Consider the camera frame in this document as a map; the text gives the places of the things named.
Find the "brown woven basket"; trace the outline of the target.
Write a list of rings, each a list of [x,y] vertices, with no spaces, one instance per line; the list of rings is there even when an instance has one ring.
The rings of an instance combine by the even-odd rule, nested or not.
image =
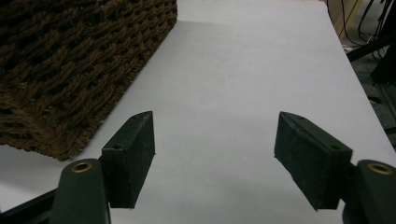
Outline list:
[[[0,146],[64,161],[177,22],[177,0],[0,0]]]

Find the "beige board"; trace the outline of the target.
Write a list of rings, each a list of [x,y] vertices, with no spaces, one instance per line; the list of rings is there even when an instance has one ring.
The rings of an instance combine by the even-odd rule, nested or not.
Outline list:
[[[346,36],[346,31],[355,19],[363,0],[322,0],[328,9],[333,28],[339,39]]]

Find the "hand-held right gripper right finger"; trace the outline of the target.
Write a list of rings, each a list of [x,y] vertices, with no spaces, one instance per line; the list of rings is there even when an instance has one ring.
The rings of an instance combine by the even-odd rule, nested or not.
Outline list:
[[[344,224],[396,224],[396,168],[373,160],[352,164],[352,153],[309,119],[279,114],[275,157],[316,211],[344,202]]]

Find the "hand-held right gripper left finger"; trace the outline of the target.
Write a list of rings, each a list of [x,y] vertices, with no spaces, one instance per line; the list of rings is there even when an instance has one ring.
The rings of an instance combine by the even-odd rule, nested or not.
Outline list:
[[[135,207],[154,155],[153,113],[130,117],[98,159],[74,161],[62,170],[49,224],[111,224],[112,208]]]

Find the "black metal stand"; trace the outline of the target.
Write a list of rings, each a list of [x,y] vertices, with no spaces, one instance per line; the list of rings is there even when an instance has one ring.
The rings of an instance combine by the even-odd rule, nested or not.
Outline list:
[[[386,133],[396,133],[396,0],[381,0],[385,3],[375,28],[375,38],[358,47],[346,56],[351,61],[372,55],[378,56],[371,79],[380,87],[394,123],[385,129]]]

